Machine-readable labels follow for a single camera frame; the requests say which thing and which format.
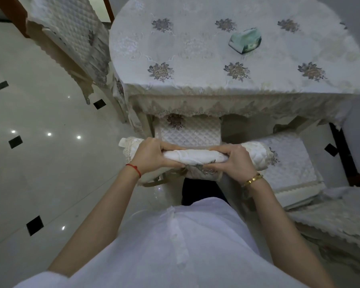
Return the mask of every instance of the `black pants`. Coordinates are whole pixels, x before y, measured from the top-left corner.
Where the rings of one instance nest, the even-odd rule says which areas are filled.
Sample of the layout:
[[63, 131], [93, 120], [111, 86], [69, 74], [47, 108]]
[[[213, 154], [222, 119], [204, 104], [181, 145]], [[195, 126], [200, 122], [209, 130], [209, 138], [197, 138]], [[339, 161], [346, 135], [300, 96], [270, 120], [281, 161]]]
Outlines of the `black pants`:
[[181, 200], [181, 204], [185, 206], [189, 206], [192, 203], [209, 197], [220, 198], [228, 203], [220, 187], [215, 181], [185, 178], [182, 194], [183, 198]]

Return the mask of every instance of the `green tissue box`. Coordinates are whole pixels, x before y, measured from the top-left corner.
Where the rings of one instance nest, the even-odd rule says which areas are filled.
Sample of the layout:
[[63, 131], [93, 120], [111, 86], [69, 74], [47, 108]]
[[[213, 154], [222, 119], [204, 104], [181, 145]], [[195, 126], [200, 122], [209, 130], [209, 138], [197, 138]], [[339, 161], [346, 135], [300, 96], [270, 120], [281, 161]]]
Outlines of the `green tissue box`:
[[261, 43], [261, 34], [257, 28], [251, 28], [242, 33], [234, 33], [231, 36], [229, 45], [235, 51], [243, 54], [259, 47]]

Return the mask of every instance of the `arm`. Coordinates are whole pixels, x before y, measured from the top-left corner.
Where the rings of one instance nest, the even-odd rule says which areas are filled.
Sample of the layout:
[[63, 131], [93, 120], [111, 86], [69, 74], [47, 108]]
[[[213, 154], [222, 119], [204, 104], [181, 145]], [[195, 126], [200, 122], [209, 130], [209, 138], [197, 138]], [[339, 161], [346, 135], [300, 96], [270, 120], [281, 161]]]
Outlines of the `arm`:
[[[183, 148], [148, 138], [139, 145], [131, 164], [137, 166], [141, 174], [160, 167], [183, 167], [162, 154], [162, 150], [175, 149]], [[115, 240], [138, 179], [139, 174], [130, 166], [119, 172], [115, 182], [49, 266], [49, 271], [70, 277]]]
[[[243, 184], [253, 178], [255, 170], [249, 153], [241, 145], [220, 145], [211, 148], [228, 154], [226, 163], [204, 165], [206, 169], [221, 170]], [[288, 218], [265, 179], [248, 186], [256, 204], [266, 241], [275, 266], [309, 287], [334, 287], [318, 258]]]

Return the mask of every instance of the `white tile floor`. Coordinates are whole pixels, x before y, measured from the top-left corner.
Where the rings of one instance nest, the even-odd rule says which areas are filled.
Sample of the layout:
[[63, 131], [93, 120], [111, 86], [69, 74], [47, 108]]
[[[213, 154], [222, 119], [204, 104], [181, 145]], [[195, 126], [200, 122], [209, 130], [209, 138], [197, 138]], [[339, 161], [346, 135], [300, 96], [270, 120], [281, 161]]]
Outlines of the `white tile floor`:
[[[124, 165], [120, 138], [136, 134], [117, 120], [102, 92], [92, 94], [91, 103], [103, 99], [107, 105], [88, 106], [64, 69], [10, 23], [0, 23], [3, 81], [9, 86], [0, 90], [0, 287], [11, 287], [48, 267]], [[269, 132], [275, 121], [256, 123]], [[23, 143], [11, 149], [8, 141], [18, 135]], [[308, 129], [302, 137], [327, 186], [346, 185], [339, 156], [324, 151], [329, 142], [334, 145], [328, 125]], [[179, 204], [181, 185], [178, 179], [159, 188], [136, 187], [125, 218]], [[29, 236], [26, 224], [37, 216], [44, 227]], [[256, 217], [248, 220], [270, 259]], [[347, 273], [350, 283], [356, 277], [360, 284], [349, 269], [344, 274], [345, 268], [331, 267], [339, 286], [346, 287]]]

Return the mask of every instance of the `white shirt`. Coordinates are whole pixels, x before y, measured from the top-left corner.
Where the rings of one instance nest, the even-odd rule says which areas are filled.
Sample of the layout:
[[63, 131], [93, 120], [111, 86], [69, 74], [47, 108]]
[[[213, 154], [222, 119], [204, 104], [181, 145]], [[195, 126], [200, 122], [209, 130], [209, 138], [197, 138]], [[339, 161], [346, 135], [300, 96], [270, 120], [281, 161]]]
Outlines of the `white shirt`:
[[16, 288], [306, 287], [259, 256], [223, 200], [135, 213], [119, 236], [71, 278], [43, 272]]

